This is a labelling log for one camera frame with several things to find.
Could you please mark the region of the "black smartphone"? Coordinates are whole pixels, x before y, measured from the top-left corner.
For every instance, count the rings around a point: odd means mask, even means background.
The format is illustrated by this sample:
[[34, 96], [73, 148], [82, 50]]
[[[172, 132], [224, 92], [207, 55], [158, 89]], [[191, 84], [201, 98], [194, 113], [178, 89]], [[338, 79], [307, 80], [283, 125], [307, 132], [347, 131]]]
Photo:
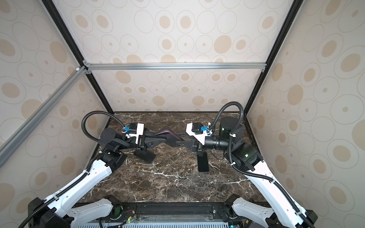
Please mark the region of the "black smartphone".
[[171, 129], [163, 129], [157, 133], [154, 133], [154, 137], [166, 139], [165, 144], [169, 145], [170, 147], [178, 147], [179, 144], [177, 142], [183, 142], [183, 139]]
[[206, 152], [197, 153], [198, 171], [201, 173], [209, 172], [208, 156]]

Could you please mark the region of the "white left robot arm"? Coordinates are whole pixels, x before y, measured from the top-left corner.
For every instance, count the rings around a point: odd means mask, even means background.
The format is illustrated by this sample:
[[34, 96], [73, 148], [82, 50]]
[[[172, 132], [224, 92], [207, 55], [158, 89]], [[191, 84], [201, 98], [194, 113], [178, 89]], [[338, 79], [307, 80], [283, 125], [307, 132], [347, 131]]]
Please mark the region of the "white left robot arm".
[[152, 132], [142, 123], [124, 127], [122, 132], [113, 128], [105, 129], [97, 139], [102, 151], [91, 159], [74, 180], [45, 199], [35, 198], [28, 205], [28, 217], [20, 224], [23, 228], [76, 228], [98, 218], [115, 213], [119, 217], [121, 203], [114, 197], [101, 200], [81, 207], [75, 204], [93, 187], [118, 170], [127, 158], [122, 151], [134, 149], [134, 155], [152, 163], [156, 155], [153, 147], [166, 143], [172, 147], [181, 138], [170, 130]]

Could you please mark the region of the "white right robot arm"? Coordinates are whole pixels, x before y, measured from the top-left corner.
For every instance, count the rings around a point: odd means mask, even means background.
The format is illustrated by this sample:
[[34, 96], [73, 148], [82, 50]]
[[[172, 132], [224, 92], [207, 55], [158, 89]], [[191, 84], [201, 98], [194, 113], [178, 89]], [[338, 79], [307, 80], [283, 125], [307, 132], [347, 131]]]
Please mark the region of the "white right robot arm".
[[180, 134], [177, 145], [194, 153], [219, 150], [230, 166], [247, 177], [261, 192], [268, 208], [235, 196], [230, 203], [234, 215], [246, 217], [265, 228], [312, 228], [317, 220], [314, 211], [300, 206], [274, 177], [258, 150], [245, 143], [243, 118], [217, 117], [219, 134], [214, 135], [214, 125], [189, 123], [185, 133]]

